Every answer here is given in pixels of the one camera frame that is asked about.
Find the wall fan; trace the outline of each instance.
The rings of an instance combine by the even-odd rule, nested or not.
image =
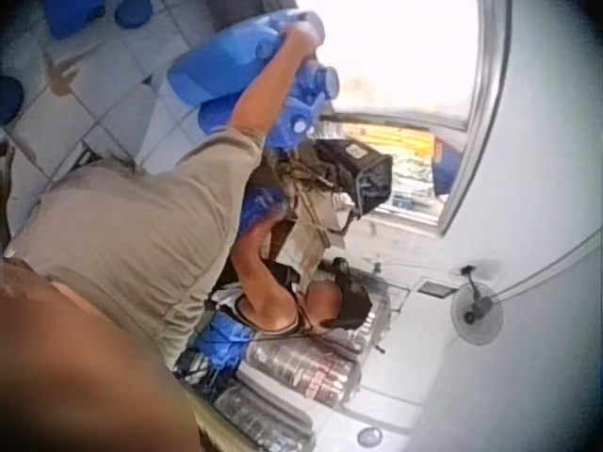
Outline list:
[[[485,346],[496,339],[504,318],[495,292],[487,285],[474,282],[474,266],[461,269],[469,283],[462,286],[452,299],[452,323],[459,335],[469,344]]]

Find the white wall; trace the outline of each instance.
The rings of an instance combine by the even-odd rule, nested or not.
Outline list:
[[[472,186],[443,239],[352,226],[348,257],[386,279],[450,278],[468,261],[496,261],[496,290],[562,256],[601,225],[601,48],[561,1],[515,0],[508,74]]]
[[[452,345],[406,452],[574,450],[601,400],[600,250],[504,304],[487,347]]]

